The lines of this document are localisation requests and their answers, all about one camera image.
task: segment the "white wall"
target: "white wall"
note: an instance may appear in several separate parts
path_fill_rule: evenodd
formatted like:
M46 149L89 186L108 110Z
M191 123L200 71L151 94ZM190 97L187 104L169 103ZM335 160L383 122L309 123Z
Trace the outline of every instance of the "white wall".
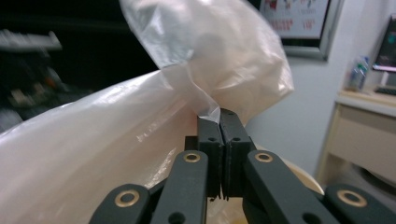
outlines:
M329 61L289 58L295 92L249 122L253 141L313 175L334 99L351 62L359 55L375 54L375 42L392 10L396 12L396 1L345 0Z

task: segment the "plastic bag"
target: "plastic bag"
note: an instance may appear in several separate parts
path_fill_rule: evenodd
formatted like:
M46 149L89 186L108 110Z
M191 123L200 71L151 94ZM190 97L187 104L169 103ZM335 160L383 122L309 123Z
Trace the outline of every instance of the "plastic bag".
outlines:
M1 134L0 223L88 223L115 187L164 179L197 114L247 122L292 91L278 36L240 0L121 6L161 71Z

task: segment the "white plastic sheet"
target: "white plastic sheet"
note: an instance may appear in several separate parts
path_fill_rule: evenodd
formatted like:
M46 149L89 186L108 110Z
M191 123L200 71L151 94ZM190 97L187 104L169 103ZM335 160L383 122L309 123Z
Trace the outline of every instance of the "white plastic sheet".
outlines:
M0 223L88 223L115 187L164 179L197 114L247 122L292 91L278 36L245 2L120 3L161 71L0 135Z

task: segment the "framed picture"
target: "framed picture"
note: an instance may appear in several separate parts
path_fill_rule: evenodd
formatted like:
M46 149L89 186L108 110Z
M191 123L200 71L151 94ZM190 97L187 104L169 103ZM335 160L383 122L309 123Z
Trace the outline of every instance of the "framed picture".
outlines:
M289 56L328 59L343 0L250 2L279 34Z

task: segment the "drawer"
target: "drawer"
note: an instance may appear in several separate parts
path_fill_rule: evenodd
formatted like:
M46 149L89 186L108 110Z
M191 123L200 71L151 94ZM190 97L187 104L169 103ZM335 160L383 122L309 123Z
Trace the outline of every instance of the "drawer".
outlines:
M396 118L341 105L330 153L396 182Z

